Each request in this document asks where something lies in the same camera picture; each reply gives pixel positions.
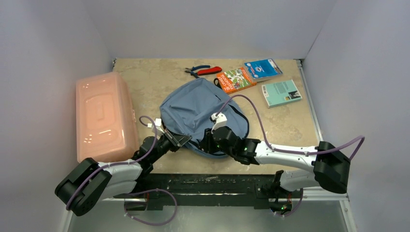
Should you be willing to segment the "red utility knife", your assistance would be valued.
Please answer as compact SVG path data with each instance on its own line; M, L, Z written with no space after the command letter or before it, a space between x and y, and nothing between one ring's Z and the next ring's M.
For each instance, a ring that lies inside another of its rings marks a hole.
M216 67L212 67L212 68L208 68L208 69L203 69L203 70L199 70L196 74L198 76L202 76L202 75L211 75L211 74L217 74L222 72L222 68L219 66Z

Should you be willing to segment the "blue student backpack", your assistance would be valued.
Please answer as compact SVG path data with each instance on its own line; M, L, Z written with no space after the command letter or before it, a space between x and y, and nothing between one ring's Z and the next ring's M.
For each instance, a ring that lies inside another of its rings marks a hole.
M197 78L185 83L169 94L159 107L164 127L179 135L190 135L184 146L195 153L211 158L225 158L216 149L209 136L213 122L210 117L221 112L227 117L227 126L240 138L249 134L249 121L239 105L212 82Z

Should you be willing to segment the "pink plastic storage bin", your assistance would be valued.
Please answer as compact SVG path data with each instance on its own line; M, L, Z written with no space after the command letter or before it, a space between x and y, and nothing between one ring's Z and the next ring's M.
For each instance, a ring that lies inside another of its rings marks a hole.
M139 148L129 88L118 72L76 82L77 161L130 159Z

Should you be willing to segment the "aluminium frame rail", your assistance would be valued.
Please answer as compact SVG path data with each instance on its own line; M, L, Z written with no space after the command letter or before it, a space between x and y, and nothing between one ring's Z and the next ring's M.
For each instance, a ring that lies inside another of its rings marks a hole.
M274 194L271 175L152 174L132 196L71 215L67 232L354 232L347 195Z

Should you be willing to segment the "teal paperback book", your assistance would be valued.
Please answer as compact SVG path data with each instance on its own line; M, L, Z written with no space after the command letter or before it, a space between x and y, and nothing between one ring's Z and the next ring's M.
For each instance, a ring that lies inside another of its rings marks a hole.
M302 95L293 80L263 84L262 95L267 108L286 105L302 100Z

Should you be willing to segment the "blue paperback book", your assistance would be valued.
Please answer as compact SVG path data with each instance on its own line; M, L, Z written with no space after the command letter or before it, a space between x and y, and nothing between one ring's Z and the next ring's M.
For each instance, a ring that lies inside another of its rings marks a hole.
M245 62L244 65L254 82L270 80L283 74L276 62L271 58Z

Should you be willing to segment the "orange green picture book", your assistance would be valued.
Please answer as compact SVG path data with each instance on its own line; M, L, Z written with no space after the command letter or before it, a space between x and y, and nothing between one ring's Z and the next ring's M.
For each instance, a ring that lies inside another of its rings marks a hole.
M214 85L222 89L227 94L232 94L246 88L257 85L252 81L243 67L225 71L217 74Z

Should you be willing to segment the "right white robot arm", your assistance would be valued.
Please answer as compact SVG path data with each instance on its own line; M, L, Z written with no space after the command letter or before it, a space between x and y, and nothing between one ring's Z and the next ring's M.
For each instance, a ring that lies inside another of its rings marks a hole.
M203 142L205 152L220 152L244 165L294 167L294 171L276 172L271 184L276 196L309 187L338 194L347 192L351 160L331 143L321 141L318 146L307 147L267 145L258 139L240 138L227 126L206 129Z

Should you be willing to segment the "blue handled pliers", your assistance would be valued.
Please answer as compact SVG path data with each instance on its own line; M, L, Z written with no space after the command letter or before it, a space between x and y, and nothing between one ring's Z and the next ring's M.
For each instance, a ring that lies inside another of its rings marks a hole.
M199 65L194 66L192 68L185 68L186 73L189 73L191 76L198 78L199 76L207 75L208 69L210 69L210 65Z

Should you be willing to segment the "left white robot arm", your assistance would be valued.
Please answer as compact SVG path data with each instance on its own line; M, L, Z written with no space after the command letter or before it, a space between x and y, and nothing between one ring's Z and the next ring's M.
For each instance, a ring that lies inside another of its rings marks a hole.
M153 164L169 151L178 151L192 137L165 131L160 138L149 136L132 159L120 162L97 162L86 158L55 188L55 195L76 216L89 212L98 201L121 194L133 198L144 193L143 179L153 171Z

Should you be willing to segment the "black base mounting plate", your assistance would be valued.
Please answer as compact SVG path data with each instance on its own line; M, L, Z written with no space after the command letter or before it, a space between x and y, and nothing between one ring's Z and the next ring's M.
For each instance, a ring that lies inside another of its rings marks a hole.
M290 211L299 191L274 189L273 174L149 174L137 181L129 194L117 195L133 202L140 199L148 210L164 206L237 206Z

